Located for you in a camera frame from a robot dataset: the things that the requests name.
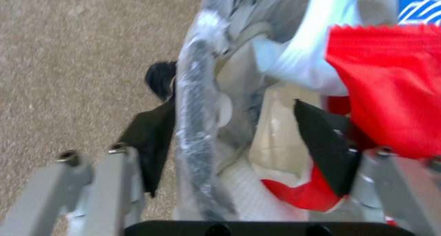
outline black plastic piece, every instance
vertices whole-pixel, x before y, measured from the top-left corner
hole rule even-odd
[[[175,127],[175,102],[137,114],[119,142],[137,149],[144,191],[155,197]]]
[[[167,101],[175,96],[176,61],[158,62],[148,68],[145,83],[161,99]]]
[[[299,132],[329,186],[342,197],[351,190],[361,152],[374,144],[348,117],[296,100]]]
[[[126,236],[413,236],[402,228],[355,222],[141,222],[126,228]]]

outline red cloth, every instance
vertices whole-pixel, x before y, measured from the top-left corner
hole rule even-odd
[[[341,200],[315,164],[311,181],[299,187],[289,187],[269,179],[263,179],[262,182],[277,198],[301,209],[326,212]]]
[[[351,119],[410,158],[441,153],[441,29],[334,27],[326,60],[348,87]]]
[[[351,112],[351,101],[348,96],[328,96],[327,110],[337,115],[347,115]]]

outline gray metal frame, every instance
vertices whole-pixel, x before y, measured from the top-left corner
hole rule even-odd
[[[93,178],[84,156],[63,153],[38,169],[11,207],[1,236],[50,236],[60,214],[68,236],[117,236],[141,220],[144,195],[137,151],[121,147],[104,156]]]

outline beige carpet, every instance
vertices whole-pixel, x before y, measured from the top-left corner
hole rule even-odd
[[[75,148],[95,164],[160,104],[149,65],[178,56],[200,0],[0,0],[0,220],[37,167]],[[144,219],[170,219],[169,160]]]

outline screw head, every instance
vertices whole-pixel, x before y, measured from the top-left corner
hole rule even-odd
[[[75,167],[80,164],[79,154],[76,150],[64,151],[58,156],[58,163],[67,164],[69,166]]]
[[[127,154],[127,145],[124,142],[118,142],[112,145],[109,149],[109,154],[118,154],[124,153]]]

